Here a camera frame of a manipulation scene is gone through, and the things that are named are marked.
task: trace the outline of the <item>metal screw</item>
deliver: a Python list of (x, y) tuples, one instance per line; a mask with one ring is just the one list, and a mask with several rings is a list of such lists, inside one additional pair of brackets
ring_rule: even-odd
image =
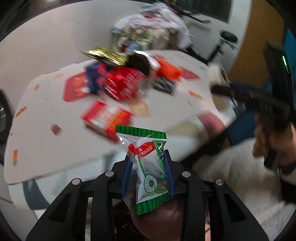
[(222, 179), (217, 179), (217, 180), (216, 180), (216, 184), (217, 184), (218, 186), (222, 186), (222, 185), (224, 184), (224, 181), (223, 181)]
[(72, 180), (73, 185), (78, 185), (79, 183), (80, 183), (80, 179), (78, 179), (78, 178), (75, 178)]
[(105, 176), (106, 177), (111, 177), (111, 176), (113, 176), (114, 175), (114, 172), (112, 172), (112, 171), (106, 171), (105, 172)]
[(190, 177), (191, 173), (190, 172), (182, 172), (183, 177)]

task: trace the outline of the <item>plastic packaging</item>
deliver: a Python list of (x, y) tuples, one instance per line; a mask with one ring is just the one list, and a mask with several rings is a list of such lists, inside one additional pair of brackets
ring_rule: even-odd
[(173, 66), (164, 59), (158, 58), (157, 62), (161, 65), (159, 74), (171, 81), (179, 81), (182, 71), (177, 67)]
[(136, 213), (150, 212), (170, 199), (163, 156), (166, 133), (117, 125), (116, 135), (138, 167)]
[(97, 48), (95, 50), (89, 50), (87, 52), (83, 52), (85, 55), (100, 60), (101, 58), (106, 58), (112, 63), (116, 65), (124, 65), (126, 62), (128, 56), (123, 55), (120, 53), (117, 53), (111, 49), (105, 49), (105, 48)]
[(121, 108), (95, 101), (81, 118), (87, 126), (116, 140), (116, 125), (128, 125), (131, 115), (130, 112)]
[(117, 100), (140, 97), (147, 88), (147, 79), (139, 70), (117, 66), (107, 74), (105, 89)]
[(104, 90), (106, 82), (107, 64), (99, 62), (86, 68), (89, 89), (92, 94), (99, 95)]
[(158, 74), (158, 71), (160, 70), (160, 64), (157, 62), (157, 60), (155, 60), (154, 58), (152, 58), (149, 54), (147, 54), (146, 52), (143, 51), (134, 51), (137, 54), (141, 54), (147, 57), (148, 62), (149, 62), (149, 74), (147, 76), (147, 79), (150, 82), (155, 81), (156, 76)]
[(152, 83), (152, 87), (155, 90), (165, 92), (168, 94), (173, 94), (176, 88), (176, 84), (164, 77), (160, 77), (157, 81)]

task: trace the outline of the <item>orange wall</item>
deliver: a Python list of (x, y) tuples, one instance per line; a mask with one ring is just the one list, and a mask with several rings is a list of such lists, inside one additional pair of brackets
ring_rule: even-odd
[(263, 87), (269, 74), (263, 57), (267, 40), (283, 42), (285, 23), (266, 0), (253, 0), (246, 36), (230, 72), (232, 82)]

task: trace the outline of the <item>white sweater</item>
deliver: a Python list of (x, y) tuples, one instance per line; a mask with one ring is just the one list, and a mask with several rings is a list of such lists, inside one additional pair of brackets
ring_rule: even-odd
[(281, 176), (268, 170), (263, 165), (263, 158), (252, 156), (254, 143), (254, 139), (249, 139), (216, 156), (203, 156), (193, 165), (193, 170), (203, 180), (223, 179), (272, 241), (288, 223), (296, 207), (282, 199), (280, 179), (296, 185), (296, 170)]

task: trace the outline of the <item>plastic bag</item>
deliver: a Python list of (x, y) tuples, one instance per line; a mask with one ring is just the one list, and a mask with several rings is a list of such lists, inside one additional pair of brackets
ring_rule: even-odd
[(150, 212), (170, 200), (164, 171), (166, 133), (130, 126), (116, 126), (116, 135), (138, 168), (137, 215)]

